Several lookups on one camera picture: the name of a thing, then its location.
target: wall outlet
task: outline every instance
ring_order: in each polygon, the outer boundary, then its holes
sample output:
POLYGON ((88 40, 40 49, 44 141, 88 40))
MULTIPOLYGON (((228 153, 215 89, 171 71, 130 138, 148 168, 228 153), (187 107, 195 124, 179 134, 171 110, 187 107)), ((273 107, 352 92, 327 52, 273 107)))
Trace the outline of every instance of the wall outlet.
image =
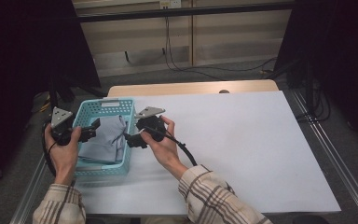
POLYGON ((159 9, 180 8, 182 7, 181 0, 161 0, 159 1, 159 9))
POLYGON ((181 0, 171 0, 170 8, 181 8, 182 1, 181 0))
POLYGON ((159 9, 167 9, 167 8, 171 8, 170 0, 159 1, 159 9))

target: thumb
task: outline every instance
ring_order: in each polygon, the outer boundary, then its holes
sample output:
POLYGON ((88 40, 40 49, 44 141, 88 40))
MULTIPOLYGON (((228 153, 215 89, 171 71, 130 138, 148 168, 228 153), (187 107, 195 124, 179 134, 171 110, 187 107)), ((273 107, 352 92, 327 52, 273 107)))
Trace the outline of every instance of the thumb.
POLYGON ((79 126, 77 126, 72 130, 71 142, 69 142, 69 144, 71 144, 71 145, 77 144, 77 142, 79 141, 80 135, 81 135, 81 128, 79 126))

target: right hand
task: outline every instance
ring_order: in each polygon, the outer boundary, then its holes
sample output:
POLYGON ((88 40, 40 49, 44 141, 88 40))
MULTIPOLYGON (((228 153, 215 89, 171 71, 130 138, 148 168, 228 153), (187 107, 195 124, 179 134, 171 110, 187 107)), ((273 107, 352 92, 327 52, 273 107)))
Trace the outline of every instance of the right hand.
MULTIPOLYGON (((174 138, 175 123, 163 116, 161 116, 161 119, 167 124, 167 134, 171 134, 174 138)), ((164 137, 162 141, 157 142, 152 138, 150 133, 147 132, 141 132, 141 136, 152 148, 157 161, 179 180, 187 170, 187 167, 185 167, 179 160, 176 143, 167 137, 164 137)))
POLYGON ((81 135, 81 128, 75 127, 72 131, 71 142, 66 146, 59 146, 51 136, 51 124, 45 129, 46 149, 56 169, 54 184, 70 186, 77 163, 77 142, 81 135))

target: person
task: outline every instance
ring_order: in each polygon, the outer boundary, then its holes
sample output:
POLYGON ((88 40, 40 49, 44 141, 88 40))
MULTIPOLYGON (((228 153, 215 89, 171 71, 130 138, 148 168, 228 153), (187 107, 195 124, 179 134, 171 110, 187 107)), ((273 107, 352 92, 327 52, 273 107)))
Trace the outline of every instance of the person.
MULTIPOLYGON (((175 123, 166 117, 161 118, 167 124, 168 133, 174 136, 175 123)), ((34 211, 34 224, 86 222, 81 193, 72 186, 80 130, 79 127, 73 129, 67 146, 55 144, 50 125, 45 130, 45 147, 53 146, 50 157, 56 168, 56 177, 34 211)), ((141 136, 152 148, 157 161, 179 181, 178 189, 185 199, 188 223, 271 223, 252 206, 243 203, 233 188, 215 172, 204 165, 184 166, 172 140, 164 138, 156 142, 147 132, 141 132, 141 136)))

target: basket handle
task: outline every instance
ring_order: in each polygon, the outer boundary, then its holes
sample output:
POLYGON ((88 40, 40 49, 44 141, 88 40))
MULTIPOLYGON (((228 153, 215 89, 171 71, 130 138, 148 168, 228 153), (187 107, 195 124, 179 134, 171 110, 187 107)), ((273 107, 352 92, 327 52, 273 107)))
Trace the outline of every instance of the basket handle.
POLYGON ((85 166, 85 167, 76 167, 76 171, 100 171, 102 166, 85 166))
POLYGON ((120 101, 118 98, 103 98, 100 100, 101 107, 107 107, 107 106, 119 106, 120 101))

